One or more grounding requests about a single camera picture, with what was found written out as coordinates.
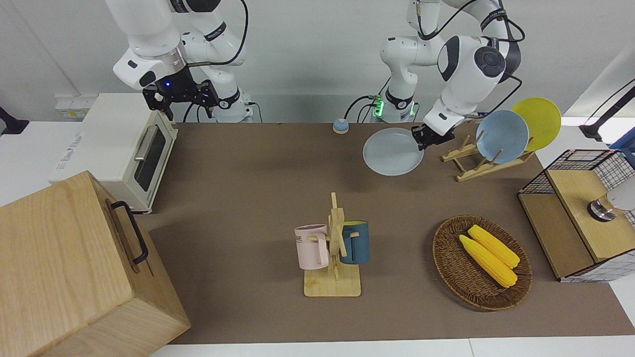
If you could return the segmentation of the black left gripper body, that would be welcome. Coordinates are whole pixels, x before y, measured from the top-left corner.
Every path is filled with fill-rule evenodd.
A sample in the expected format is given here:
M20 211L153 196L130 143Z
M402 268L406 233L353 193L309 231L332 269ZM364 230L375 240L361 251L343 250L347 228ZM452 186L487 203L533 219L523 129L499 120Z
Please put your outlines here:
M449 131L447 131L444 135L440 135L437 132L433 131L433 129L431 129L431 127L426 124L422 124L422 127L422 134L424 138L429 140L431 145L440 145L454 139L454 128L449 129Z

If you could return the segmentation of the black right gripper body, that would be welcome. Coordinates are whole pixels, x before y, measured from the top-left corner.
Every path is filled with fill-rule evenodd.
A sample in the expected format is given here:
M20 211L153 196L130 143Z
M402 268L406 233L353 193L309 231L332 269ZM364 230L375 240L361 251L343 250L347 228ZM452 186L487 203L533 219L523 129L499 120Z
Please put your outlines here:
M202 104L198 85L188 67L143 88L143 97L150 110L167 111L172 103Z

